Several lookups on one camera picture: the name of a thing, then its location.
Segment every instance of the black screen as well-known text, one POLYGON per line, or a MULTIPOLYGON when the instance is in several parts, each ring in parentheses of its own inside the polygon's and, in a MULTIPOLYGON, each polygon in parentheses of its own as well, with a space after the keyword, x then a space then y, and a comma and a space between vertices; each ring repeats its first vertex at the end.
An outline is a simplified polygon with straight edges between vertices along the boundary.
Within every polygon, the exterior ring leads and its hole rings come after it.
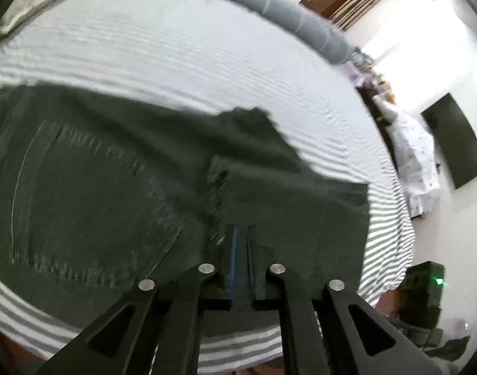
POLYGON ((455 188, 477 177, 477 137, 450 94, 423 112, 444 154, 455 188))

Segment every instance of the back pocket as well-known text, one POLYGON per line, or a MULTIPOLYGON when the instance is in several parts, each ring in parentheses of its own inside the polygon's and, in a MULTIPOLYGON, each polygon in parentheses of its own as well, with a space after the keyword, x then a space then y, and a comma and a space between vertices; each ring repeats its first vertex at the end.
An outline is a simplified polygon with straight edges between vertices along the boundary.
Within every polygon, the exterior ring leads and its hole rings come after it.
POLYGON ((13 261, 87 285, 131 287, 182 228, 154 171, 135 151, 44 121, 19 170, 13 261))

